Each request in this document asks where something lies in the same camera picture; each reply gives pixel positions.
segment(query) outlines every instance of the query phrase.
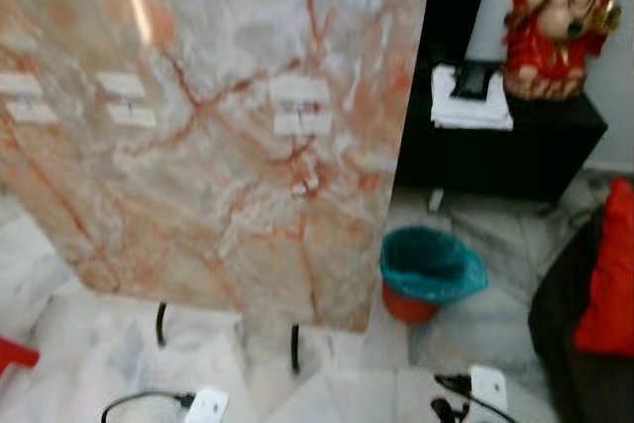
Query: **white cloth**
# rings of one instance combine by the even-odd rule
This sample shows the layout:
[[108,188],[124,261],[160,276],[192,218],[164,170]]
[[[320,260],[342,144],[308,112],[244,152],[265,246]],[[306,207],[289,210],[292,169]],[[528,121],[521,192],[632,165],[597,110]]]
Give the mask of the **white cloth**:
[[488,84],[486,101],[454,98],[455,69],[440,64],[432,73],[432,121],[437,126],[455,129],[512,130],[502,75],[495,73]]

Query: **trash can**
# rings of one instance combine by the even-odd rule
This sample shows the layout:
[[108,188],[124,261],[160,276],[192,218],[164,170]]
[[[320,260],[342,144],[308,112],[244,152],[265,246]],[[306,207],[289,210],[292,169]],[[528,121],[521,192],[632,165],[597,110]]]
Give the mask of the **trash can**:
[[383,238],[383,301],[408,324],[431,318],[442,304],[488,285],[482,260],[456,237],[426,227],[406,227]]

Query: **white wall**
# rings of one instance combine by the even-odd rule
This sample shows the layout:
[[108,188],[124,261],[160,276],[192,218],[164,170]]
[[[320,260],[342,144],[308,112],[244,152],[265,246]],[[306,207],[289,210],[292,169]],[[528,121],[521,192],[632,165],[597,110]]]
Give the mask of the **white wall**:
[[[588,62],[585,91],[608,124],[603,139],[585,164],[588,167],[634,172],[634,0],[618,0],[621,28],[605,44],[601,57]],[[503,19],[511,0],[482,0],[467,55],[504,59]]]

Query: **dark sofa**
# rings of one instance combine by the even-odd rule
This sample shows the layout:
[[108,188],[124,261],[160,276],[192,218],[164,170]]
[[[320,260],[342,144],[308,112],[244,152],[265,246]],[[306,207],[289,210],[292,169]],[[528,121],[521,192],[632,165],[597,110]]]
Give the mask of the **dark sofa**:
[[589,302],[601,223],[598,210],[562,251],[529,315],[533,346],[566,423],[634,423],[634,360],[580,352],[573,340]]

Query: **figurine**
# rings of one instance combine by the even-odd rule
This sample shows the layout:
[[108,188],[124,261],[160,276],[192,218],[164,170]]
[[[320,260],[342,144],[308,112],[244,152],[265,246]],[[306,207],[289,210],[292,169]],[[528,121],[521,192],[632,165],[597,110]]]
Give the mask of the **figurine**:
[[513,0],[504,19],[506,91],[526,100],[581,94],[585,55],[600,54],[620,12],[614,0]]

